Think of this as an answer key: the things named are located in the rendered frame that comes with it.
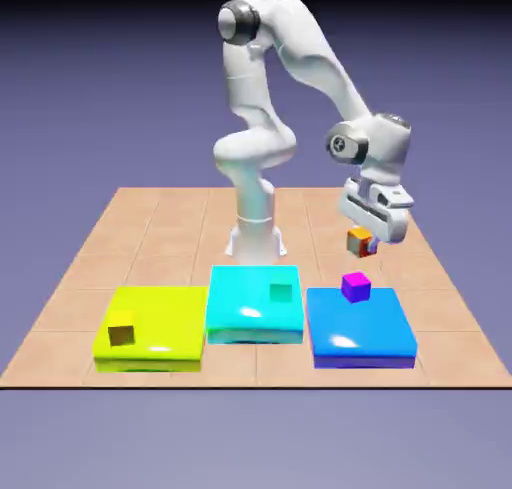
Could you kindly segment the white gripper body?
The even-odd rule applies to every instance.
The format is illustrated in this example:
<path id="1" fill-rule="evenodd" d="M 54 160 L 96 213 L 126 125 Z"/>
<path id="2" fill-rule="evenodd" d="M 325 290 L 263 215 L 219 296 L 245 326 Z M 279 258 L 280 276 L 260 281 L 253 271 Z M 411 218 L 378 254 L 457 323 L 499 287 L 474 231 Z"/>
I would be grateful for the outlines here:
<path id="1" fill-rule="evenodd" d="M 349 177 L 342 189 L 340 212 L 362 226 L 379 241 L 397 244 L 404 240 L 408 226 L 408 193 L 402 185 L 371 183 L 360 195 L 360 182 Z"/>

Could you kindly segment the small orange cube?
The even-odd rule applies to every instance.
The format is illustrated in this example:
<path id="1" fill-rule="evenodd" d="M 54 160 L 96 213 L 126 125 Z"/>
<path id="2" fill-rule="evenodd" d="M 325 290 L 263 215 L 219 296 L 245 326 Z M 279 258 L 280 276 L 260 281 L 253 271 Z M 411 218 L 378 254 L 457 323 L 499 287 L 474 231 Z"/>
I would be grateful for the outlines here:
<path id="1" fill-rule="evenodd" d="M 371 255 L 369 245 L 372 241 L 372 233 L 362 227 L 351 227 L 347 231 L 346 249 L 358 258 Z"/>

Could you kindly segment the small magenta cube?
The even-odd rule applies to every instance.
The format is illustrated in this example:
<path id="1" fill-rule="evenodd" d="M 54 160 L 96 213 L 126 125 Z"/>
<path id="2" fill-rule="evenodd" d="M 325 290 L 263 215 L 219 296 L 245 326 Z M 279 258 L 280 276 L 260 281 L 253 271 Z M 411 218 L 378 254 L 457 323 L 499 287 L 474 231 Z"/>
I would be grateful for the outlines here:
<path id="1" fill-rule="evenodd" d="M 367 301 L 372 284 L 363 272 L 352 272 L 342 276 L 341 292 L 350 303 Z"/>

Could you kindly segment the small yellow cube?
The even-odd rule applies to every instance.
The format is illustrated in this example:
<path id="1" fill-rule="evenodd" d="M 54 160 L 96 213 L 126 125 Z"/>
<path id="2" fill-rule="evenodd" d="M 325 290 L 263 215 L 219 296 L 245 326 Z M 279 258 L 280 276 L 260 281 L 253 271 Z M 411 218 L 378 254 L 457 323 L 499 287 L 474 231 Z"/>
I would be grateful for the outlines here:
<path id="1" fill-rule="evenodd" d="M 111 347 L 135 343 L 135 313 L 130 310 L 114 310 L 107 319 L 107 331 Z"/>

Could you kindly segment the large blue box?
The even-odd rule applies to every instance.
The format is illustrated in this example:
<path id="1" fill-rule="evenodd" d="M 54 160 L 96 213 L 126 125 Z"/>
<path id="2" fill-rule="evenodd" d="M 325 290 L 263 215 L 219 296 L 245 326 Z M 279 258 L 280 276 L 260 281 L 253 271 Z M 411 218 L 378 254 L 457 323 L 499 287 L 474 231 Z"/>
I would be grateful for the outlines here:
<path id="1" fill-rule="evenodd" d="M 306 312 L 317 369 L 415 366 L 417 342 L 391 288 L 374 288 L 357 303 L 337 288 L 310 288 Z"/>

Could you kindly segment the large cyan box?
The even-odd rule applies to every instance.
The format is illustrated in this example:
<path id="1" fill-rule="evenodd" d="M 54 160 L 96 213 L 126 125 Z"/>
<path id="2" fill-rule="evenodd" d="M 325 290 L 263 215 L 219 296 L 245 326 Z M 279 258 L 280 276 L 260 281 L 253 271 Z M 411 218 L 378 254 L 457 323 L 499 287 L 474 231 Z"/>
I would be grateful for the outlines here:
<path id="1" fill-rule="evenodd" d="M 291 302 L 272 302 L 271 283 L 293 285 Z M 295 265 L 215 265 L 206 308 L 210 344 L 300 344 L 304 310 Z"/>

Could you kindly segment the large yellow box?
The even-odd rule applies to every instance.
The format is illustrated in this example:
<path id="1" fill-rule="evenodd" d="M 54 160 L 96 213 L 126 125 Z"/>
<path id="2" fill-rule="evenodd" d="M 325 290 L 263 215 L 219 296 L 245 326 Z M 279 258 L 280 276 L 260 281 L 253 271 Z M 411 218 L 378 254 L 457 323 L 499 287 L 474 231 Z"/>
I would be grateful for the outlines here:
<path id="1" fill-rule="evenodd" d="M 205 339 L 205 286 L 120 286 L 93 342 L 96 371 L 198 372 Z M 135 343 L 111 347 L 107 319 L 135 313 Z"/>

